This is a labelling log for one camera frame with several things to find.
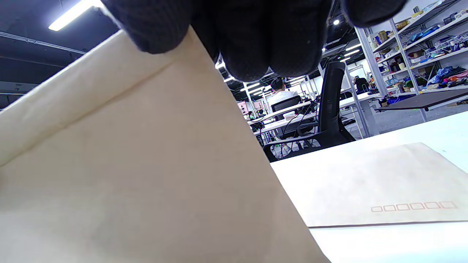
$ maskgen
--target beige envelope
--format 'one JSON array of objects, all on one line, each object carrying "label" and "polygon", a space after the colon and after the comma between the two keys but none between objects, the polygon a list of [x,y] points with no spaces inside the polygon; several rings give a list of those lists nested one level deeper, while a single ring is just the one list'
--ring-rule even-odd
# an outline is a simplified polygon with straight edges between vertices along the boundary
[{"label": "beige envelope", "polygon": [[307,226],[468,220],[468,175],[428,146],[339,149],[272,164]]},{"label": "beige envelope", "polygon": [[124,32],[0,114],[2,263],[328,263],[194,31]]}]

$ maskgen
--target gloved hand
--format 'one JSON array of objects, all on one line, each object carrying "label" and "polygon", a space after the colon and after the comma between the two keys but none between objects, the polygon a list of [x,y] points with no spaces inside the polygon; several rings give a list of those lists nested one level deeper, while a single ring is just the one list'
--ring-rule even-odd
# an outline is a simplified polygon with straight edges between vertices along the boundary
[{"label": "gloved hand", "polygon": [[[255,81],[268,67],[281,76],[312,72],[327,39],[333,0],[102,0],[118,26],[151,54],[177,47],[192,25],[215,60],[229,73]],[[350,22],[376,25],[406,0],[341,0]]]}]

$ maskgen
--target white shirt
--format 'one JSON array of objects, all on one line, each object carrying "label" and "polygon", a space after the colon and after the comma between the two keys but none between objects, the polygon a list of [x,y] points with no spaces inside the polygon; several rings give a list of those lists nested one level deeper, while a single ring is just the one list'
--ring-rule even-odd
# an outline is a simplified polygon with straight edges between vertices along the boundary
[{"label": "white shirt", "polygon": [[282,102],[284,100],[287,100],[289,98],[292,98],[292,97],[295,97],[295,96],[298,96],[297,92],[293,92],[293,91],[280,91],[278,93],[276,93],[275,95],[271,96],[271,98],[268,99],[268,105],[270,106],[270,109],[271,109],[271,106],[278,103],[278,102]]}]

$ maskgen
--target office chair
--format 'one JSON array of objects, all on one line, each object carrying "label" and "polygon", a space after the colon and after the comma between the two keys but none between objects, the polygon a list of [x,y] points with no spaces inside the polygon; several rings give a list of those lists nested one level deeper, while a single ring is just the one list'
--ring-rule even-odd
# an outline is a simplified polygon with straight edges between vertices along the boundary
[{"label": "office chair", "polygon": [[[273,112],[277,112],[277,111],[284,110],[286,108],[295,106],[295,105],[297,105],[297,104],[299,104],[301,102],[302,102],[302,99],[300,98],[299,95],[297,95],[297,96],[294,96],[292,98],[285,99],[285,100],[283,100],[281,102],[273,104],[271,106],[271,109],[273,110]],[[283,115],[279,115],[279,116],[276,116],[275,119],[276,119],[276,121],[279,121],[279,120],[284,120],[285,117]]]},{"label": "office chair", "polygon": [[319,109],[318,133],[304,135],[301,131],[302,124],[297,127],[299,137],[268,143],[263,148],[270,162],[278,161],[271,147],[275,145],[288,144],[293,142],[308,142],[316,140],[320,146],[312,146],[298,151],[291,151],[282,159],[292,158],[305,153],[311,153],[318,150],[338,146],[341,144],[355,141],[353,136],[345,129],[340,119],[339,96],[341,92],[341,83],[343,81],[345,63],[332,62],[325,71],[325,80],[322,87],[322,98]]},{"label": "office chair", "polygon": [[[302,102],[302,99],[298,95],[298,96],[294,96],[292,98],[289,98],[289,99],[286,99],[286,100],[283,100],[281,102],[273,104],[271,106],[271,109],[273,110],[273,112],[276,112],[276,111],[287,109],[287,108],[292,107],[294,105],[297,105],[297,104],[299,104],[301,102]],[[298,114],[298,112],[299,112],[299,109],[294,110],[294,113],[296,115]],[[279,120],[284,120],[285,117],[283,115],[279,115],[279,116],[276,116],[275,119],[276,119],[276,121],[279,121]],[[309,131],[313,130],[316,125],[311,125],[311,123],[312,123],[311,120],[303,121],[302,124],[304,124],[304,125],[301,125],[302,126],[301,131],[302,132],[309,132]],[[287,129],[287,130],[277,129],[277,137],[279,139],[283,140],[283,139],[298,135],[298,133],[296,132],[298,126],[299,126],[299,123],[293,123],[293,124],[288,125],[287,127],[284,127],[284,129]]]}]

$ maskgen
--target person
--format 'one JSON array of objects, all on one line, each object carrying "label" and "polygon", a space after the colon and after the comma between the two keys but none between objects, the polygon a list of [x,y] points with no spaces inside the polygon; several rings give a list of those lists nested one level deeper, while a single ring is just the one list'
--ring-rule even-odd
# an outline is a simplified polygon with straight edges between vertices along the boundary
[{"label": "person", "polygon": [[357,94],[362,94],[369,91],[369,83],[366,79],[356,76],[354,79],[354,85],[358,88]]},{"label": "person", "polygon": [[[397,14],[407,0],[340,0],[346,20],[371,27]],[[140,50],[166,53],[191,25],[214,61],[243,82],[271,68],[299,77],[317,68],[327,40],[333,0],[101,0]]]},{"label": "person", "polygon": [[297,96],[297,92],[287,91],[286,85],[283,83],[281,78],[276,78],[271,83],[271,89],[273,90],[273,96],[268,99],[268,104],[271,108],[272,105],[282,102],[286,99]]}]

